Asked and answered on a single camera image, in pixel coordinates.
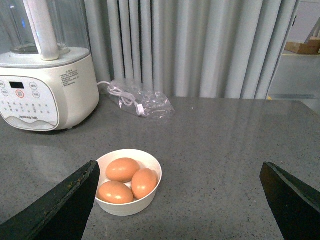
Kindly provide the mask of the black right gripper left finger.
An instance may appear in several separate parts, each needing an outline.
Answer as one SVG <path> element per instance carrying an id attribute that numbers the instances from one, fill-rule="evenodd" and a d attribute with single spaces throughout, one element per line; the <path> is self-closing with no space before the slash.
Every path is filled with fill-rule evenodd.
<path id="1" fill-rule="evenodd" d="M 91 214 L 100 168 L 91 160 L 0 226 L 2 240 L 80 240 Z"/>

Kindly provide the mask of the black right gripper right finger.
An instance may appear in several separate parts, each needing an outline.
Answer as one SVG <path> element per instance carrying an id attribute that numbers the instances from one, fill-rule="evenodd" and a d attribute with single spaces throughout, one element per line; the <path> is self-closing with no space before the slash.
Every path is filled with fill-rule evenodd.
<path id="1" fill-rule="evenodd" d="M 259 175 L 268 205 L 285 240 L 320 238 L 320 192 L 272 162 Z"/>

